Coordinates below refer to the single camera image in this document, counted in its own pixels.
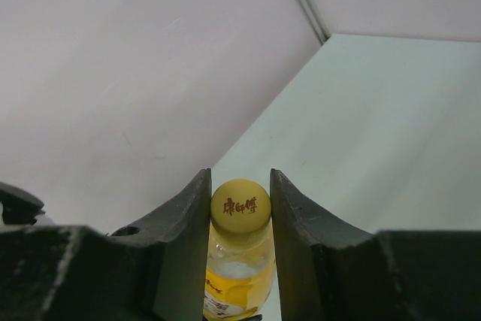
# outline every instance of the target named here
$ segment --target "bottle neck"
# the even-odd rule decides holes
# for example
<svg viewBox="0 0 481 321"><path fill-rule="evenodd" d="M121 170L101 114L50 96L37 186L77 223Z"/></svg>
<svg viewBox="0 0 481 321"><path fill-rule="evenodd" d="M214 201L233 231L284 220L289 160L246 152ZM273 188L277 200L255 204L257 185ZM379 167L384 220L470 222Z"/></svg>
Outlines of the bottle neck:
<svg viewBox="0 0 481 321"><path fill-rule="evenodd" d="M215 223L211 223L210 233L219 244L227 246L233 250L250 250L260 245L269 235L271 221L262 228L250 232L249 234L233 234L219 230Z"/></svg>

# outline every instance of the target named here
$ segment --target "bottle cap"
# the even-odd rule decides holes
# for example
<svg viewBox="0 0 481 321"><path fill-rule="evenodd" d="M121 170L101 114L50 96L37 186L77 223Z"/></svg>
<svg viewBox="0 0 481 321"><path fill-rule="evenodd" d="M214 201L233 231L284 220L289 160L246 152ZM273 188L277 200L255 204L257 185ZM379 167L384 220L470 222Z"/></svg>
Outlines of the bottle cap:
<svg viewBox="0 0 481 321"><path fill-rule="evenodd" d="M252 180L225 182L212 196L212 226L231 244L251 244L268 230L271 200L262 186Z"/></svg>

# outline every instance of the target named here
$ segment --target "bottle label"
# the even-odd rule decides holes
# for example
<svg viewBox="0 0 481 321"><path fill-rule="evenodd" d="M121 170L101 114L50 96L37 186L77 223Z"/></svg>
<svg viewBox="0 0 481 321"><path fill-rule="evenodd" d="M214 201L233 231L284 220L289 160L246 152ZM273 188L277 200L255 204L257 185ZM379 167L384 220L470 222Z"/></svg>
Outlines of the bottle label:
<svg viewBox="0 0 481 321"><path fill-rule="evenodd" d="M204 292L204 309L212 315L223 319L244 313L245 309L235 304L228 304L213 297L207 290Z"/></svg>

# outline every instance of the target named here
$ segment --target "bottle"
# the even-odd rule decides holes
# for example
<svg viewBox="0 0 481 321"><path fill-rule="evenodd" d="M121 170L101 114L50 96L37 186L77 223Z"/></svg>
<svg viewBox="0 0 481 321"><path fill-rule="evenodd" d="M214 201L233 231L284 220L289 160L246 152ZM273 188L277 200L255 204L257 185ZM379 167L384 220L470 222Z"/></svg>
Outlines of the bottle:
<svg viewBox="0 0 481 321"><path fill-rule="evenodd" d="M269 296L276 271L269 195L251 180L230 180L213 194L210 219L204 316L252 316Z"/></svg>

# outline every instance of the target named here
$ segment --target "yellow liquid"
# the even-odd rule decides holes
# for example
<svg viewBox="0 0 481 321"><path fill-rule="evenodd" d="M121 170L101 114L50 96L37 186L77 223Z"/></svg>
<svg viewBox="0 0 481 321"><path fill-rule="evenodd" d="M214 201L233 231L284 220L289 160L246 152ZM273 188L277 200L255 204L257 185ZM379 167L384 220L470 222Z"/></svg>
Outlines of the yellow liquid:
<svg viewBox="0 0 481 321"><path fill-rule="evenodd" d="M204 316L209 321L239 320L254 315L271 292L275 275L275 261L262 271L254 272L240 262L226 265L231 274L252 274L248 278L225 278L208 267L205 275Z"/></svg>

